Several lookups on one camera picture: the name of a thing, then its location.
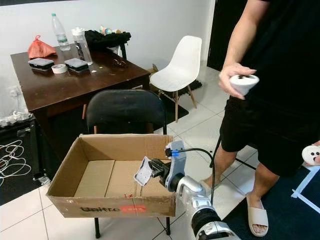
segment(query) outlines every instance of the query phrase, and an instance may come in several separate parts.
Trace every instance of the white controller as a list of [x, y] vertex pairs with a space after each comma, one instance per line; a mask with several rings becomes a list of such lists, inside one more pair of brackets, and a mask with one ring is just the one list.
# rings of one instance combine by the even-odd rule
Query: white controller
[[231, 86], [241, 93], [247, 95], [249, 90], [259, 82], [259, 78], [255, 75], [234, 75], [230, 78]]
[[320, 157], [320, 146], [306, 146], [302, 150], [303, 160], [311, 166], [320, 166], [320, 163], [315, 162], [317, 157]]

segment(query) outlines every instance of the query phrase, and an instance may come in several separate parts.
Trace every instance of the white tape roll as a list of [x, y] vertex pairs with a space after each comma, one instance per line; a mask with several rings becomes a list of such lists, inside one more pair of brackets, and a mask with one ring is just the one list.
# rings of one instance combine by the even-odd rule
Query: white tape roll
[[54, 74], [63, 74], [68, 70], [65, 64], [53, 65], [51, 68]]

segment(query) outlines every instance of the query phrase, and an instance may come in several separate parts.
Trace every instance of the water bottle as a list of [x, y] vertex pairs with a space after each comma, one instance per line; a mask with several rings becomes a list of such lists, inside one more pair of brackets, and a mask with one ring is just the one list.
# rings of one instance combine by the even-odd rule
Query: water bottle
[[66, 36], [66, 32], [64, 27], [62, 26], [61, 22], [57, 18], [55, 13], [52, 13], [52, 27], [54, 34], [56, 35], [56, 39], [59, 43], [61, 51], [69, 51], [70, 45], [68, 43], [68, 39]]
[[91, 65], [93, 62], [85, 37], [85, 29], [77, 26], [76, 28], [72, 29], [72, 35], [74, 44], [78, 50], [79, 58], [87, 62], [88, 65]]

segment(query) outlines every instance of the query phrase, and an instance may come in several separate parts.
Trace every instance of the black shorts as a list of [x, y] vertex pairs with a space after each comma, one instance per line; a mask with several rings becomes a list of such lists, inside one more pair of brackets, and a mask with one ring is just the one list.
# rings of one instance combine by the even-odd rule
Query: black shorts
[[320, 140], [320, 119], [286, 116], [230, 97], [220, 135], [225, 151], [238, 152], [254, 143], [258, 160], [271, 172], [292, 176], [303, 163], [302, 150]]

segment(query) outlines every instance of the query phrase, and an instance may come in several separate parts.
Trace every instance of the chair backrest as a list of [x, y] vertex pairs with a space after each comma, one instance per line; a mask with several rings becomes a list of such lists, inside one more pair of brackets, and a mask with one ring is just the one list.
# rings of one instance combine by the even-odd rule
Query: chair backrest
[[89, 132], [94, 126], [128, 123], [152, 123], [163, 127], [167, 134], [166, 108], [162, 100], [153, 92], [124, 89], [104, 90], [89, 102], [86, 111]]
[[196, 36], [184, 36], [177, 45], [168, 65], [186, 72], [196, 79], [200, 71], [202, 39]]

